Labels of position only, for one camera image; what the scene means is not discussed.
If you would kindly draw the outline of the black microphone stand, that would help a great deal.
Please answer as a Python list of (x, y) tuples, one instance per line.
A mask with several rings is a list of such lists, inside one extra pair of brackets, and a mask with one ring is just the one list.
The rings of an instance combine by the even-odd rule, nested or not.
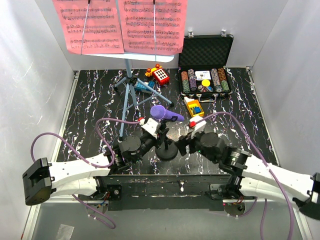
[(167, 120), (161, 120), (160, 127), (156, 133), (155, 154), (162, 161), (171, 161), (178, 154), (178, 147), (175, 142), (167, 137), (167, 133), (170, 130), (167, 128), (167, 122)]

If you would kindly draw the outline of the purple toy microphone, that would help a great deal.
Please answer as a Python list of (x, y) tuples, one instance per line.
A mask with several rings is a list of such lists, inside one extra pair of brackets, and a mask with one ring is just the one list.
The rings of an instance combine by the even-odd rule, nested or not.
[(183, 122), (185, 120), (185, 118), (181, 114), (167, 110), (162, 105), (155, 105), (151, 107), (150, 115), (152, 118), (159, 121), (168, 120), (173, 122)]

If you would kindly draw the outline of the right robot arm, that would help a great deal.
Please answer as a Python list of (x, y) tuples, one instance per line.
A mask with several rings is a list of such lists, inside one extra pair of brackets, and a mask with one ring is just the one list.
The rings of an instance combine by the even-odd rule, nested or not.
[(264, 198), (289, 203), (305, 216), (320, 218), (320, 174), (286, 170), (244, 150), (229, 146), (217, 134), (181, 136), (175, 143), (182, 155), (199, 153), (230, 174), (225, 185), (209, 191), (213, 199)]

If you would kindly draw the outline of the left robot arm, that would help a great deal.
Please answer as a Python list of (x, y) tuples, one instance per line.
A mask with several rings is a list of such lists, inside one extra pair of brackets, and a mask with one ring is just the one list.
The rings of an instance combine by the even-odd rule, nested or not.
[(159, 148), (167, 138), (167, 130), (146, 130), (142, 136), (130, 135), (113, 150), (107, 150), (86, 160), (49, 162), (39, 158), (23, 173), (25, 204), (42, 204), (60, 195), (85, 195), (101, 200), (106, 187), (98, 179), (126, 171), (140, 161), (152, 147)]

